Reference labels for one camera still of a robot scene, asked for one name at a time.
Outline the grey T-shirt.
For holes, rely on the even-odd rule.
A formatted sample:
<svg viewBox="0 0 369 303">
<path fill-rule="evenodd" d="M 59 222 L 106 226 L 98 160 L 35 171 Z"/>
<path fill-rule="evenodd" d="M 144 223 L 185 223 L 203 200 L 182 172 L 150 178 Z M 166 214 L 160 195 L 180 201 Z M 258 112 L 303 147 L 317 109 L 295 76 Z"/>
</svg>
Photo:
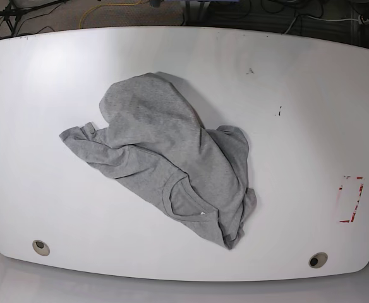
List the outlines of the grey T-shirt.
<svg viewBox="0 0 369 303">
<path fill-rule="evenodd" d="M 153 73 L 112 84 L 99 109 L 106 128 L 73 127 L 62 142 L 199 237 L 233 249 L 257 203 L 242 130 L 205 129 L 174 85 Z"/>
</svg>

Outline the black tripod stand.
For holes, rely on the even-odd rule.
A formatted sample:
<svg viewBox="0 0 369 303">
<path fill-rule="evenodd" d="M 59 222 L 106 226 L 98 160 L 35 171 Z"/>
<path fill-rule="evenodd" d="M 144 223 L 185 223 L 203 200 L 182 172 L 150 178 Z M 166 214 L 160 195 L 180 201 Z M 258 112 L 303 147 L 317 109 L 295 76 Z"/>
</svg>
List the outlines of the black tripod stand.
<svg viewBox="0 0 369 303">
<path fill-rule="evenodd" d="M 9 37 L 14 37 L 23 16 L 34 11 L 65 3 L 67 3 L 67 1 L 51 1 L 49 3 L 41 4 L 38 6 L 19 7 L 14 1 L 8 1 L 6 7 L 2 11 L 0 11 L 0 17 L 7 24 L 10 30 Z"/>
</svg>

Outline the red tape marking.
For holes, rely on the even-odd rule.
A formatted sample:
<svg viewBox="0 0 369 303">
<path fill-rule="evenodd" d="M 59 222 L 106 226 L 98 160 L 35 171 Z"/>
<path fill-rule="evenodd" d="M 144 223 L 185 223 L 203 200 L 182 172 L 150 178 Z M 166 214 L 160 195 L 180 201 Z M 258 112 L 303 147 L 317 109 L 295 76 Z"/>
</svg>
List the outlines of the red tape marking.
<svg viewBox="0 0 369 303">
<path fill-rule="evenodd" d="M 339 223 L 353 223 L 364 187 L 364 177 L 345 175 L 337 195 L 336 217 Z"/>
</svg>

